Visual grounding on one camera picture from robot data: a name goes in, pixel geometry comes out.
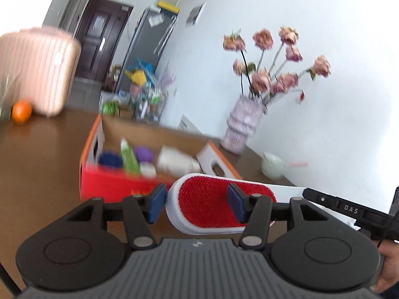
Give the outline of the person's hand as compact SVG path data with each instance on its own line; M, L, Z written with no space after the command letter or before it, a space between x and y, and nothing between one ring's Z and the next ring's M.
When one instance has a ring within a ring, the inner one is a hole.
M384 240L378 246L378 251L385 257L382 271L375 285L375 292L381 294L398 282L398 243L391 240Z

